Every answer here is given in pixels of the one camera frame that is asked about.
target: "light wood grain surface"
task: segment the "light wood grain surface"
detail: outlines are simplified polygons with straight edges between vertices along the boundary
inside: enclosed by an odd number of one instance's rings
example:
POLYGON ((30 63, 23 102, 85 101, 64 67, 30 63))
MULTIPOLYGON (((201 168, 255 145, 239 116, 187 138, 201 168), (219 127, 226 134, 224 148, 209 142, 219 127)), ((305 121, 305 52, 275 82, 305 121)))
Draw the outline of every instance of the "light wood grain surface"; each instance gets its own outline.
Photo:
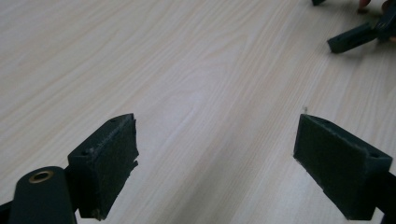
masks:
POLYGON ((396 45, 326 44, 375 19, 357 5, 1 1, 0 203, 134 113, 139 166, 102 223, 360 223, 292 157, 305 110, 396 157, 396 45))

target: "clamp jaw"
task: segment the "clamp jaw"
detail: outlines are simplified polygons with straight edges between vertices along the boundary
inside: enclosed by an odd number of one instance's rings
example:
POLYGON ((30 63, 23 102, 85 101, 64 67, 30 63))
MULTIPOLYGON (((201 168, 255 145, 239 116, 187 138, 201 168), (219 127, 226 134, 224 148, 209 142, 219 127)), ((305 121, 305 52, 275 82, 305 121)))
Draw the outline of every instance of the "clamp jaw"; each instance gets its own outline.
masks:
POLYGON ((396 223, 392 157, 327 121, 301 115, 293 157, 347 219, 370 220, 378 207, 383 224, 396 223))
POLYGON ((137 166, 133 114, 110 119, 74 149, 69 165, 43 167, 23 176, 14 200, 0 206, 0 224, 77 223, 105 219, 137 166))
MULTIPOLYGON (((324 1, 312 0, 312 3, 317 6, 324 1)), ((333 53, 343 53, 374 39, 388 41, 391 36, 396 36, 396 1, 392 1, 374 28, 369 23, 365 23, 329 39, 327 43, 333 53)))

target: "black rubber pad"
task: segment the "black rubber pad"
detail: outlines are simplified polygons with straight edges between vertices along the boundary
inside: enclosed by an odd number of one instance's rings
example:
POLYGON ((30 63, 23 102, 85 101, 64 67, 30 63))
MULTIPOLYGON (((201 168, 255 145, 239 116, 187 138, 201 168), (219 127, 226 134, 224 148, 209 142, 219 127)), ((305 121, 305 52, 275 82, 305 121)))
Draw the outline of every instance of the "black rubber pad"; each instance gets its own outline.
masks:
POLYGON ((375 178, 392 157, 326 119, 301 115, 294 158, 347 219, 372 218, 375 178))
POLYGON ((109 120, 69 154, 68 182, 81 217, 106 218, 138 155, 133 114, 109 120))

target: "wooden table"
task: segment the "wooden table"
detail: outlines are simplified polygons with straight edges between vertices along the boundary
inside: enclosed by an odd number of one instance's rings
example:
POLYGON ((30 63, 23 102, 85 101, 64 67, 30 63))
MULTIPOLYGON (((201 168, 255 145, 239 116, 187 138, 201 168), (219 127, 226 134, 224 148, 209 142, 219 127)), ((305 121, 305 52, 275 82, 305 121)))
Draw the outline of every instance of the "wooden table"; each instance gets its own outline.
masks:
POLYGON ((292 157, 304 112, 396 157, 396 45, 326 44, 374 19, 357 5, 1 1, 0 203, 134 113, 139 166, 102 223, 359 223, 292 157))

